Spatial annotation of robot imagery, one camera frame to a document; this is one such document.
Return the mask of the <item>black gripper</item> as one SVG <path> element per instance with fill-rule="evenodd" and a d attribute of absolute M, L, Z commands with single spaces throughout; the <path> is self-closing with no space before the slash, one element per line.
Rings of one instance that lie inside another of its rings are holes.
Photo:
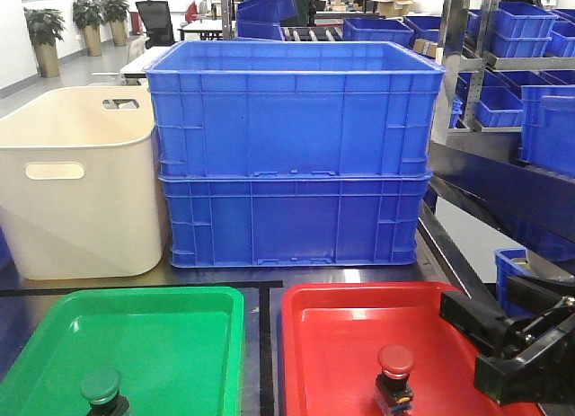
<path fill-rule="evenodd" d="M 509 327 L 507 316 L 462 292 L 444 291 L 440 316 L 482 354 L 474 386 L 495 403 L 574 404 L 574 297 L 562 297 L 522 329 L 526 346 L 497 358 Z"/>

